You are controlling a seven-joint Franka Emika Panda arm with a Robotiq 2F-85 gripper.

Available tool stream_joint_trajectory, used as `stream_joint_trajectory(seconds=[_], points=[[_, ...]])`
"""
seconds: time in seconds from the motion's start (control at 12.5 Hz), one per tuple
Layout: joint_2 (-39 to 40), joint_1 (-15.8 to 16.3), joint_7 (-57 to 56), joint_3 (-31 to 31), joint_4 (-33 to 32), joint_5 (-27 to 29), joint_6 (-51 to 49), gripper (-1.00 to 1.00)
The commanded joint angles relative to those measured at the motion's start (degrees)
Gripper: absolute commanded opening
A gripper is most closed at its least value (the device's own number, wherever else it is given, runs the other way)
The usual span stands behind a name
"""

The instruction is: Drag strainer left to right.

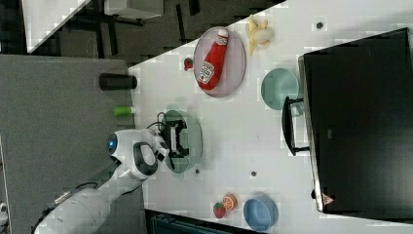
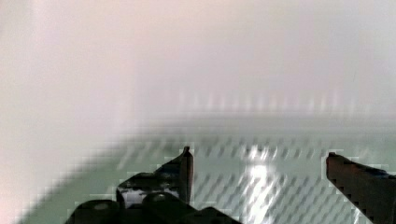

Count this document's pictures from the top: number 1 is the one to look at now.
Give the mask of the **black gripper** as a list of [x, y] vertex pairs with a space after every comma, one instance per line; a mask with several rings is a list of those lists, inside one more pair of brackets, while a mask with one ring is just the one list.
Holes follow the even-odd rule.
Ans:
[[189, 155], [189, 149], [184, 148], [180, 142], [181, 131], [186, 128], [187, 126], [183, 120], [166, 121], [163, 137], [169, 147], [171, 158], [184, 158]]

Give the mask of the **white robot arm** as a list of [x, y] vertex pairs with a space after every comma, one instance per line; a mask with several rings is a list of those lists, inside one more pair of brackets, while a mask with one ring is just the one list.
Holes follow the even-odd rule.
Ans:
[[111, 204], [138, 188], [158, 170], [158, 163], [188, 152], [179, 145], [183, 120], [164, 121], [159, 131], [121, 130], [107, 141], [116, 168], [104, 183], [75, 188], [54, 201], [31, 234], [94, 234], [110, 215]]

